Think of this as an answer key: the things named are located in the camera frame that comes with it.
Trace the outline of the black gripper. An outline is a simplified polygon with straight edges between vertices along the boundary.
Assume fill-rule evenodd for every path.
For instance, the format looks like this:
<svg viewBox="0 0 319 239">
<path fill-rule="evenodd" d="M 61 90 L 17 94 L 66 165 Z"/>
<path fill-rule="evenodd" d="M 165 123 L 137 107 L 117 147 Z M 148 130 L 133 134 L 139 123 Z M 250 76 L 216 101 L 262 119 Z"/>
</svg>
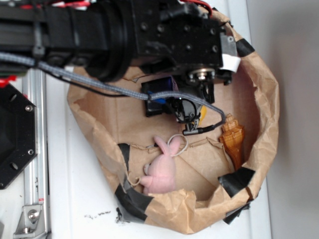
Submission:
<svg viewBox="0 0 319 239">
<path fill-rule="evenodd" d="M 198 95 L 215 103 L 217 78 L 228 85 L 240 59 L 234 37 L 194 3 L 177 0 L 133 0 L 135 51 L 131 66 L 146 74 L 180 75 L 198 85 Z"/>
</svg>

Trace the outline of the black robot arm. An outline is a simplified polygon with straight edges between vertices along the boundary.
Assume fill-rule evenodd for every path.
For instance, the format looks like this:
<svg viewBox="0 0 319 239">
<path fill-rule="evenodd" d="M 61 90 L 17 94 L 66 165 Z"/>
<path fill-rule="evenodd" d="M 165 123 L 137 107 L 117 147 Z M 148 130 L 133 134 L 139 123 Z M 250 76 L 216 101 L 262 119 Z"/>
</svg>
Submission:
<svg viewBox="0 0 319 239">
<path fill-rule="evenodd" d="M 0 61 L 0 77 L 10 80 L 39 67 L 80 66 L 102 82 L 114 82 L 128 68 L 147 75 L 173 75 L 214 101 L 215 80 L 228 85 L 237 58 L 217 13 L 180 0 L 98 0 L 85 10 L 68 1 L 4 1 L 0 4 L 0 50 L 29 57 L 30 63 Z"/>
</svg>

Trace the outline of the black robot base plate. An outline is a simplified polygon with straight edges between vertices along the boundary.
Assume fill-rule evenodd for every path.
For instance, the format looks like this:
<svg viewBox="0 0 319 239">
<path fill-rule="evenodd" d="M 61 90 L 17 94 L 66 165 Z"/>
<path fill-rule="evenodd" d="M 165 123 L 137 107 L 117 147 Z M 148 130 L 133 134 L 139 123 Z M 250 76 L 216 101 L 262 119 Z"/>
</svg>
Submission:
<svg viewBox="0 0 319 239">
<path fill-rule="evenodd" d="M 8 84 L 0 90 L 0 188 L 6 189 L 36 156 L 36 106 Z"/>
</svg>

